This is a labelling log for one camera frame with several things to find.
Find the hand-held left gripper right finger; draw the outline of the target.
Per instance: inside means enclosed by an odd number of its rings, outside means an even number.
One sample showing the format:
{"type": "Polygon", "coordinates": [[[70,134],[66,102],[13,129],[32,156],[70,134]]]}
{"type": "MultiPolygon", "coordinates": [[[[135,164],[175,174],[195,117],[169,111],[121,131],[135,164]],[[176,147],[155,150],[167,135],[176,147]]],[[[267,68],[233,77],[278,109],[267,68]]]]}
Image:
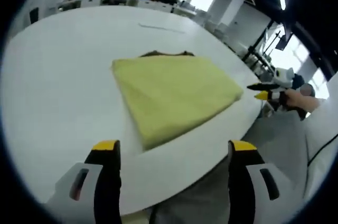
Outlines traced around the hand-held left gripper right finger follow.
{"type": "Polygon", "coordinates": [[[245,141],[228,142],[229,223],[288,223],[303,204],[300,188],[245,141]]]}

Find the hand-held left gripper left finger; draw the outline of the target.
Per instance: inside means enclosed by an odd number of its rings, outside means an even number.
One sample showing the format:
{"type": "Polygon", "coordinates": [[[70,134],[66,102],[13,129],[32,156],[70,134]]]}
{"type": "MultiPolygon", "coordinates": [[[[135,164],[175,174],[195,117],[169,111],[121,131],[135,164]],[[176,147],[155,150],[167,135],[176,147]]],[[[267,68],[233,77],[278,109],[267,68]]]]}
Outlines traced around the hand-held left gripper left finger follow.
{"type": "Polygon", "coordinates": [[[120,142],[97,143],[55,184],[46,208],[59,223],[121,223],[120,142]]]}

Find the person's right hand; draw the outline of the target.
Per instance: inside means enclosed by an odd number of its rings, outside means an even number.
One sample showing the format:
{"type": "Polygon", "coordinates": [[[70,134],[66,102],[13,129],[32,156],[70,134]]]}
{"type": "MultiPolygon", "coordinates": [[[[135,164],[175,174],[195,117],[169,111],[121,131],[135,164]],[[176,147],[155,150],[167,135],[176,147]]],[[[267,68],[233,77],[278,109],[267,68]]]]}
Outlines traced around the person's right hand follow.
{"type": "Polygon", "coordinates": [[[288,106],[303,109],[308,113],[312,113],[321,104],[317,98],[303,96],[299,91],[294,89],[287,89],[284,93],[287,97],[286,104],[288,106]]]}

